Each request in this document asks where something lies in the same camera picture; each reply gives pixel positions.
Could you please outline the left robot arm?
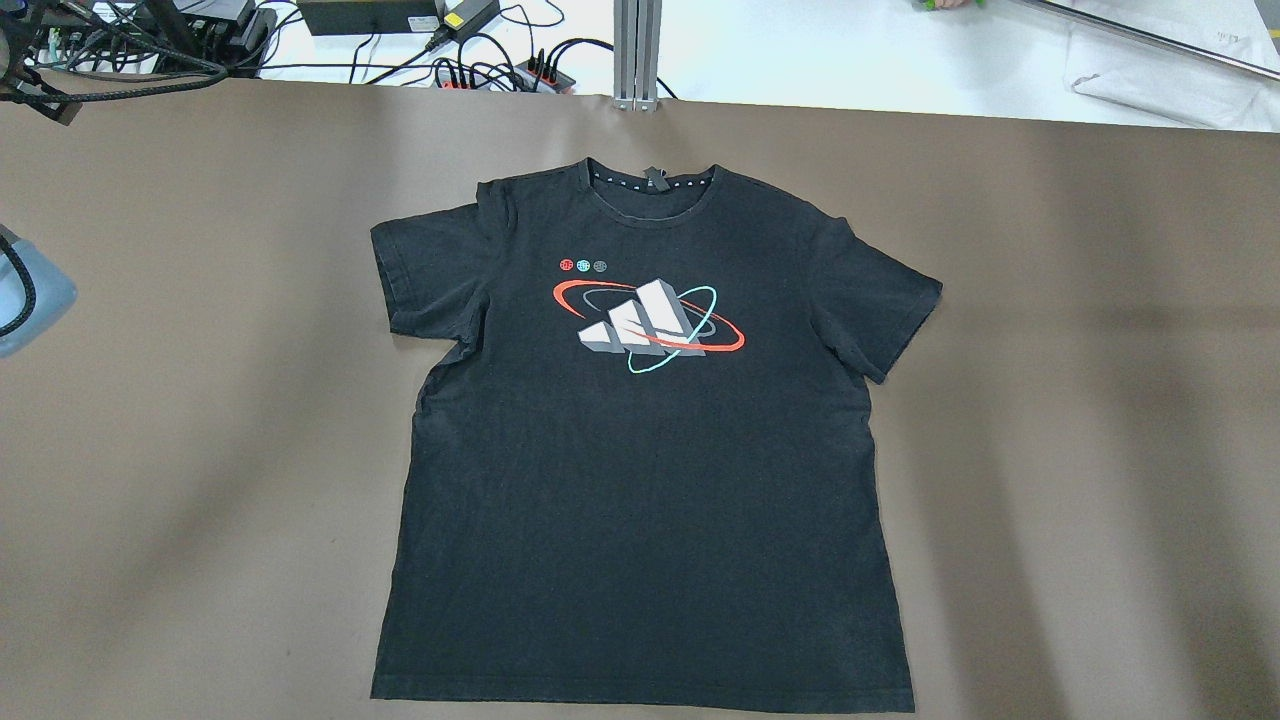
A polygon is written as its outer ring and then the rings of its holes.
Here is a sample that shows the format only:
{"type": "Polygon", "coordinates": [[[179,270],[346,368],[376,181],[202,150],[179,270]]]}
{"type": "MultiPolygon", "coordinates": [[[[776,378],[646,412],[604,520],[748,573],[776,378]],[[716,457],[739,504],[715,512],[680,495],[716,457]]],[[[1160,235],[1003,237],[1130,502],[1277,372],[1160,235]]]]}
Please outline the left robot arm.
{"type": "Polygon", "coordinates": [[[65,316],[78,290],[28,240],[5,225],[1,233],[1,356],[10,357],[65,316]]]}

